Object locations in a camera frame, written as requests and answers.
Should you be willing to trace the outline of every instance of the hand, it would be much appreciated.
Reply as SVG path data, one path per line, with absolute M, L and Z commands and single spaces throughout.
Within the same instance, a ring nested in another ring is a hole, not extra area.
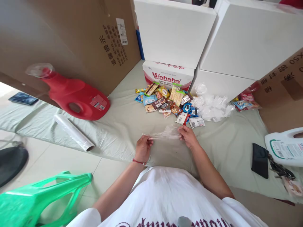
M 149 136 L 143 135 L 137 142 L 135 160 L 139 162 L 147 162 L 149 152 L 154 141 Z
M 192 148 L 194 146 L 200 146 L 195 133 L 191 128 L 186 127 L 185 125 L 180 126 L 178 128 L 178 133 L 180 133 L 180 140 L 184 140 L 185 144 L 188 148 Z

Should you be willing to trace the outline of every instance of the red detergent bottle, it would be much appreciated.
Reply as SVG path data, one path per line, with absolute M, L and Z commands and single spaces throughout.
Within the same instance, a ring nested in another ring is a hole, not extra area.
M 49 96 L 70 115 L 84 120 L 98 120 L 110 107 L 108 98 L 79 79 L 67 79 L 49 63 L 33 64 L 26 74 L 40 78 L 50 86 Z M 78 111 L 71 109 L 77 105 Z

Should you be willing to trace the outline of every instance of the green chair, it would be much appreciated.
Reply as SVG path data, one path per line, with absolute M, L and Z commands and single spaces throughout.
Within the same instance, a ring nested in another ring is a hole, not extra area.
M 44 185 L 56 181 L 55 185 Z M 5 192 L 0 195 L 0 226 L 35 227 L 43 210 L 52 202 L 72 193 L 61 217 L 43 227 L 59 227 L 68 224 L 76 215 L 73 206 L 80 190 L 89 185 L 92 174 L 70 174 L 62 172 L 54 177 Z

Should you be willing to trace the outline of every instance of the white t-shirt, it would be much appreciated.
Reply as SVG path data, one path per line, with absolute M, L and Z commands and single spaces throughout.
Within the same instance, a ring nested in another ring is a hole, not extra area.
M 189 219 L 188 227 L 267 226 L 238 201 L 219 199 L 187 171 L 150 167 L 139 175 L 120 208 L 102 223 L 99 212 L 89 208 L 67 227 L 177 227 L 181 216 Z

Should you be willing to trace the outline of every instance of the white box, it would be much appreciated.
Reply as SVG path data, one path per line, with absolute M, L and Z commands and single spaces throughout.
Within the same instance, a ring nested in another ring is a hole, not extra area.
M 134 0 L 146 60 L 195 69 L 212 28 L 212 8 L 164 0 Z
M 303 10 L 255 0 L 221 0 L 202 70 L 259 80 L 303 46 Z
M 196 95 L 195 87 L 204 83 L 209 94 L 227 96 L 228 101 L 231 101 L 254 82 L 252 79 L 201 70 L 198 65 L 190 93 Z
M 175 83 L 181 84 L 181 89 L 188 91 L 195 70 L 146 60 L 143 63 L 143 71 L 147 85 L 156 81 L 159 82 L 160 85 L 165 85 L 167 89 L 171 89 L 172 84 Z

